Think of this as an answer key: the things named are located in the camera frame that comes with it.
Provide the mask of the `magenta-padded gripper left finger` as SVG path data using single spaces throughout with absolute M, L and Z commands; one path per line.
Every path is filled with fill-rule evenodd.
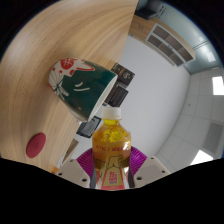
M 66 153 L 55 175 L 84 188 L 96 187 L 96 171 L 92 149 L 86 150 L 77 159 Z

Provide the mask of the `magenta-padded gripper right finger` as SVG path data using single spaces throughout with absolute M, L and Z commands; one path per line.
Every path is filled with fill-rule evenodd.
M 128 171 L 130 188 L 143 187 L 169 174 L 170 172 L 155 156 L 147 157 L 137 148 L 131 148 Z

